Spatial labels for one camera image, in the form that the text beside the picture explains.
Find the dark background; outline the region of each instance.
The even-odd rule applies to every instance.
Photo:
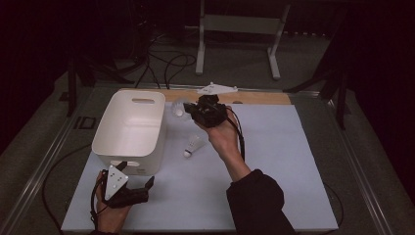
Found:
[[[155,28],[180,37],[184,25],[198,25],[199,1],[142,1]],[[282,7],[252,6],[241,1],[208,1],[207,12],[273,17]],[[54,81],[67,70],[71,52],[97,57],[97,52],[117,50],[117,27],[107,17],[125,15],[127,2],[102,1],[2,1],[0,123],[3,152],[54,89]],[[336,34],[349,9],[349,26]],[[402,184],[415,202],[415,3],[377,1],[348,4],[347,1],[299,1],[292,5],[285,30],[332,38],[321,67],[329,68],[333,58],[347,62],[348,88],[378,134]],[[121,18],[120,24],[126,24]],[[342,48],[353,48],[351,51]]]

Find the black sleeve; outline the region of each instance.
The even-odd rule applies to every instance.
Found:
[[[238,234],[296,234],[282,212],[282,189],[259,169],[231,183],[226,193]]]

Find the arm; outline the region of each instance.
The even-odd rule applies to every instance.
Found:
[[[98,175],[97,181],[101,177],[102,172],[100,172],[100,174]],[[97,188],[97,192],[95,195],[97,197],[98,230],[94,230],[91,234],[112,235],[119,233],[132,206],[121,209],[112,209],[110,207],[107,207],[107,205],[105,205],[102,202],[101,185]]]
[[[237,123],[231,111],[227,110],[227,115],[234,123]],[[238,149],[237,132],[229,121],[226,120],[213,128],[205,128],[199,124],[198,126],[207,133],[209,142],[225,163],[233,182],[251,173]]]
[[[232,112],[227,115],[237,123]],[[282,212],[283,191],[274,179],[245,164],[234,127],[228,121],[213,128],[199,127],[207,132],[232,178],[227,198],[238,234],[296,234]]]

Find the table surface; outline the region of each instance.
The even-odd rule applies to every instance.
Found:
[[[177,97],[197,100],[194,91],[164,90],[167,101]],[[322,231],[338,227],[330,202],[308,147],[296,108],[282,93],[238,92],[220,95],[220,103],[232,105],[243,127],[247,164],[260,168],[280,184],[286,204],[283,208],[297,231]],[[234,224],[225,191],[230,177],[210,144],[186,159],[183,150],[192,134],[208,141],[192,121],[169,113],[166,104],[166,143],[161,169],[156,173],[150,201],[136,205],[124,224],[130,231],[229,231]],[[89,198],[97,172],[106,168],[91,153],[63,223],[66,231],[87,231]],[[142,187],[148,176],[131,176],[129,188]]]

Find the white plastic bin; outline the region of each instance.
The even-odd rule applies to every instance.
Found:
[[[116,92],[98,126],[92,151],[106,165],[127,162],[125,174],[155,174],[164,150],[164,104],[160,92]]]

